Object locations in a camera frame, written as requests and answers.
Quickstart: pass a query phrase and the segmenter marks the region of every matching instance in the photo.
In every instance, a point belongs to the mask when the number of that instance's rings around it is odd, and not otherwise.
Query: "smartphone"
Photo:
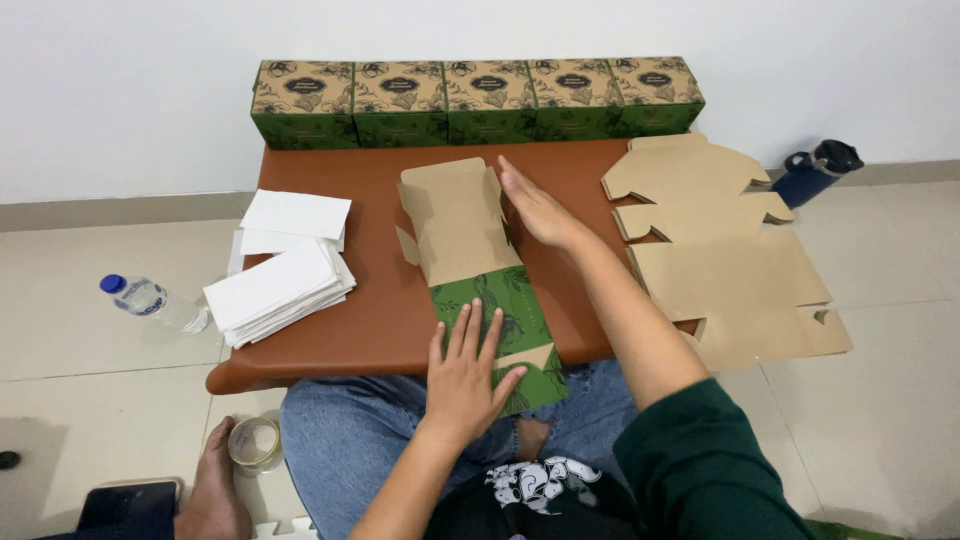
[[[173,524],[183,481],[140,479],[101,484],[86,494],[77,530],[133,521]]]

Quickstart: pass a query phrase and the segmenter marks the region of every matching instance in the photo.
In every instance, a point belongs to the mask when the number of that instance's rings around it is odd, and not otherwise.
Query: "black oval label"
[[[666,73],[657,73],[656,71],[640,73],[636,76],[636,79],[648,86],[667,86],[673,82],[673,79]]]
[[[402,94],[403,92],[416,90],[420,87],[420,83],[413,79],[407,79],[406,77],[393,77],[393,79],[384,79],[381,81],[380,87],[388,92]]]
[[[567,73],[557,77],[557,84],[566,88],[583,88],[584,86],[590,86],[590,83],[591,80],[588,77],[576,73]]]
[[[300,77],[287,81],[283,87],[298,94],[312,94],[326,88],[326,83],[309,77]]]
[[[484,75],[483,77],[474,77],[470,80],[470,85],[478,90],[499,90],[507,86],[507,80],[493,75]]]

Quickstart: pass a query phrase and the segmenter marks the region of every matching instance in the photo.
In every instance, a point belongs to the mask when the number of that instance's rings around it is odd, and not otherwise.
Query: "kraft paper box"
[[[627,255],[640,284],[671,321],[697,320],[685,332],[710,371],[852,349],[827,288],[785,224],[793,214],[757,160],[702,134],[635,138],[603,177],[618,206],[624,240],[650,232],[664,242],[635,243]]]
[[[400,203],[414,235],[399,227],[396,234],[403,257],[423,271],[429,287],[423,294],[431,296],[437,318],[446,321],[444,345],[463,304],[480,298],[483,334],[493,311],[504,311],[492,383],[518,364],[528,368],[501,416],[569,396],[537,295],[505,233],[492,167],[473,158],[407,169],[400,179]]]
[[[446,145],[442,62],[367,61],[355,70],[353,121],[362,147]]]
[[[680,57],[609,59],[624,108],[618,137],[685,133],[704,108],[697,80]]]
[[[448,61],[450,144],[530,142],[537,122],[525,61]]]
[[[352,91],[352,62],[263,61],[251,118],[274,150],[357,148]]]
[[[537,100],[534,140],[610,138],[622,100],[604,59],[530,60]]]

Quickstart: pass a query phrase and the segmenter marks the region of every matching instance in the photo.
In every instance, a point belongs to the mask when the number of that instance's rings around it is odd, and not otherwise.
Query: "brown table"
[[[289,385],[303,378],[423,374],[436,317],[420,269],[400,252],[394,225],[413,231],[400,207],[400,171],[503,154],[570,212],[596,231],[629,268],[626,242],[611,216],[600,178],[627,151],[627,139],[431,148],[266,150],[259,187],[351,199],[344,259],[357,286],[347,301],[313,313],[232,352],[206,378],[212,394]],[[587,294],[564,255],[533,239],[515,215],[514,240],[566,364],[612,356]],[[648,235],[642,241],[659,241]],[[247,257],[246,267],[266,259]],[[695,322],[678,323],[692,331]]]

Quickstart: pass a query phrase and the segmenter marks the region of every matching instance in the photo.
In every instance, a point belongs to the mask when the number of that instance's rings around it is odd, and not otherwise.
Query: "navy water bottle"
[[[813,152],[797,152],[783,162],[786,174],[770,188],[780,194],[789,209],[806,204],[843,175],[863,168],[856,148],[828,138]]]

